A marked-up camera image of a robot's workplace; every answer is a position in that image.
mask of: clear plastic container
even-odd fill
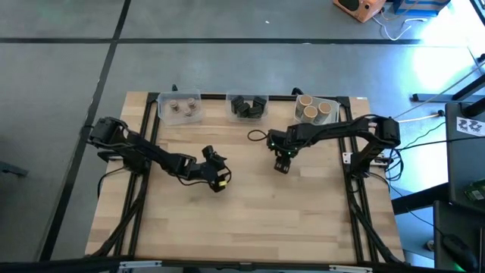
[[[198,89],[162,92],[158,95],[157,102],[158,117],[166,125],[199,122],[204,117],[204,108]]]
[[[231,101],[235,99],[237,96],[242,96],[244,98],[244,102],[248,102],[249,106],[252,107],[252,100],[255,97],[259,97],[261,99],[266,100],[266,105],[264,106],[263,113],[260,118],[240,118],[237,114],[234,114],[231,108]],[[226,94],[226,116],[227,119],[231,122],[244,122],[244,123],[258,123],[262,122],[268,116],[268,106],[269,106],[269,96],[268,95],[257,95],[251,94],[245,91],[229,91]]]
[[[299,95],[298,97],[296,97],[296,102],[298,102],[300,96],[302,95]],[[318,108],[318,105],[322,102],[326,102],[332,106],[332,111],[329,113],[327,118],[322,119],[319,123],[312,122],[314,125],[323,125],[323,124],[329,124],[329,123],[334,123],[339,121],[340,104],[338,102],[330,99],[321,99],[316,97],[312,97],[312,98],[313,100],[311,101],[311,106],[314,106],[315,108]],[[300,120],[300,117],[297,117],[295,115],[293,115],[293,117],[295,117],[295,120],[298,121],[299,123],[302,122]]]

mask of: gray floor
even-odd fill
[[[420,45],[119,45],[97,117],[119,116],[127,91],[160,92],[172,83],[210,93],[289,94],[298,86],[315,95],[366,96],[374,113],[394,116],[414,105],[408,99],[412,93],[446,88],[476,68],[473,57],[485,52],[483,25],[468,3],[453,4],[403,36],[422,39]],[[0,37],[111,38],[122,5],[121,0],[2,1]],[[391,33],[399,32],[402,19],[391,21]],[[121,36],[384,39],[379,29],[372,21],[360,24],[330,1],[139,0],[132,1]],[[0,44],[0,159],[30,170],[23,179],[0,174],[0,261],[36,258],[107,51],[108,45]],[[479,76],[477,71],[450,92]],[[425,105],[402,119],[443,108]],[[403,124],[402,142],[442,121]],[[441,139],[444,127],[422,141]],[[105,172],[95,153],[90,147],[85,152],[54,259],[84,254],[95,184]],[[433,164],[427,155],[436,159]],[[403,193],[446,182],[445,146],[425,146],[403,157],[406,169],[394,185]],[[420,253],[420,242],[432,229],[410,215],[397,221],[401,237],[412,242],[405,248],[430,256]],[[408,232],[411,226],[418,236]]]

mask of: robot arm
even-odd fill
[[[212,146],[202,150],[205,162],[197,163],[197,158],[181,153],[170,153],[151,144],[138,133],[128,129],[125,122],[116,118],[100,118],[88,138],[88,143],[96,148],[107,149],[99,156],[105,161],[111,155],[120,155],[124,165],[133,172],[142,173],[147,168],[147,159],[157,162],[169,175],[184,180],[204,180],[214,192],[223,190],[227,185],[226,158],[218,155]]]
[[[374,133],[369,131],[370,127],[375,127]],[[354,121],[326,125],[297,124],[288,126],[286,132],[269,130],[266,145],[277,157],[274,168],[286,174],[291,158],[297,156],[300,149],[320,140],[340,137],[362,137],[368,141],[362,151],[351,155],[352,174],[367,173],[371,161],[384,149],[395,148],[401,143],[398,122],[392,118],[372,115],[372,118],[363,116]]]

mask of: wooden table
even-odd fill
[[[127,94],[120,118],[131,130],[140,129],[147,94]],[[350,101],[354,118],[369,113],[366,98]],[[204,184],[184,187],[153,165],[136,258],[355,262],[338,141],[320,141],[303,149],[292,160],[289,173],[281,174],[273,169],[275,156],[265,141],[251,142],[246,135],[256,128],[286,130],[293,124],[294,102],[270,101],[268,119],[260,125],[230,123],[224,100],[203,100],[203,107],[201,124],[166,127],[161,122],[156,143],[198,161],[203,160],[202,148],[212,145],[228,158],[233,178],[224,191],[214,193]],[[363,148],[365,140],[358,140],[358,145]],[[112,162],[107,171],[121,164]],[[372,171],[383,175],[382,169]],[[86,254],[96,251],[118,224],[129,176],[124,172],[105,178]],[[374,228],[393,254],[404,260],[387,185],[375,178],[365,183]],[[360,231],[369,260],[362,226]],[[127,253],[130,235],[128,227],[122,253]]]

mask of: black stand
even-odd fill
[[[435,200],[449,201],[449,185],[444,183],[417,193],[409,194],[404,197],[394,199],[394,215],[400,215],[406,212],[414,211],[432,206]]]
[[[5,162],[0,162],[0,171],[2,173],[16,174],[20,177],[26,177],[27,174],[29,173],[28,171],[22,168],[19,168],[17,166],[14,166]]]
[[[468,84],[462,90],[458,91],[455,95],[439,95],[431,102],[467,102],[473,103],[480,99],[485,99],[485,96],[472,96],[480,89],[485,87],[485,75],[480,76],[478,79],[474,80],[472,83]],[[435,94],[412,94],[411,100],[413,102],[425,102],[428,99],[434,97]]]

